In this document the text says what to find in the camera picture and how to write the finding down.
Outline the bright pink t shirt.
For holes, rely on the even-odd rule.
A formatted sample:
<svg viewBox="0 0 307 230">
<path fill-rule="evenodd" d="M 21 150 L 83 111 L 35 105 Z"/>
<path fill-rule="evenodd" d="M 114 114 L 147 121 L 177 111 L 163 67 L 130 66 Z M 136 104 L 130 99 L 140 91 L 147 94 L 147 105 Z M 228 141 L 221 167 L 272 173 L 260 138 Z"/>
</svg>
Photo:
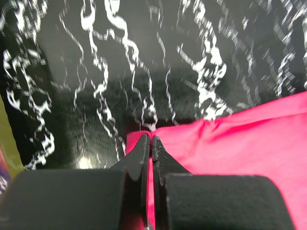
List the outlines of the bright pink t shirt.
<svg viewBox="0 0 307 230">
<path fill-rule="evenodd" d="M 307 227 L 307 94 L 212 121 L 162 127 L 166 151 L 195 174 L 257 174 L 280 188 L 295 227 Z"/>
</svg>

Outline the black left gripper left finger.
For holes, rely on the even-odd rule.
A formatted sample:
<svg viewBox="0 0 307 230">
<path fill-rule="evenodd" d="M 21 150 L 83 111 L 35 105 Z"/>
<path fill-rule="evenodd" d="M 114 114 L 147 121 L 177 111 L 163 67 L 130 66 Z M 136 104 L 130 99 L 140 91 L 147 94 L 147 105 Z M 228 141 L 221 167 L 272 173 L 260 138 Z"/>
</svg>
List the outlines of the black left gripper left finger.
<svg viewBox="0 0 307 230">
<path fill-rule="evenodd" d="M 143 230 L 150 138 L 109 169 L 26 171 L 0 202 L 3 230 Z"/>
</svg>

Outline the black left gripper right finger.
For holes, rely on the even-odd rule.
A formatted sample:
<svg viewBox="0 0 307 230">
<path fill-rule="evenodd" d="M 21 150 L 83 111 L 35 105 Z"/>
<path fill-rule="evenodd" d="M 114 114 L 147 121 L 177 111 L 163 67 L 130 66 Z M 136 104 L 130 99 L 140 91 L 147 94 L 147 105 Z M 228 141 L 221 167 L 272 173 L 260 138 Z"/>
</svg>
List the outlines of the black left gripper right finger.
<svg viewBox="0 0 307 230">
<path fill-rule="evenodd" d="M 153 138 L 158 230 L 293 230 L 278 187 L 259 175 L 195 175 Z"/>
</svg>

